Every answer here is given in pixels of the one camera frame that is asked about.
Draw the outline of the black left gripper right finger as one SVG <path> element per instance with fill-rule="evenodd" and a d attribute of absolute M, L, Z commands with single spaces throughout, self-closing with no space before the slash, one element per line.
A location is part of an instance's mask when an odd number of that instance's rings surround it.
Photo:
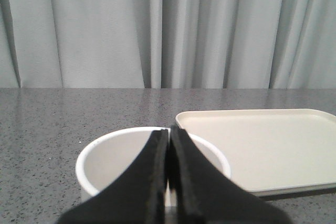
<path fill-rule="evenodd" d="M 291 223 L 288 215 L 243 190 L 223 175 L 190 135 L 171 127 L 166 157 L 176 192 L 178 223 Z"/>

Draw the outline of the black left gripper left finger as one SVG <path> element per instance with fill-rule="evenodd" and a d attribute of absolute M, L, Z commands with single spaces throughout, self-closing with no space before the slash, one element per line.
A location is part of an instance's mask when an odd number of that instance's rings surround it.
<path fill-rule="evenodd" d="M 131 165 L 96 196 L 58 223 L 164 223 L 168 131 L 152 131 Z"/>

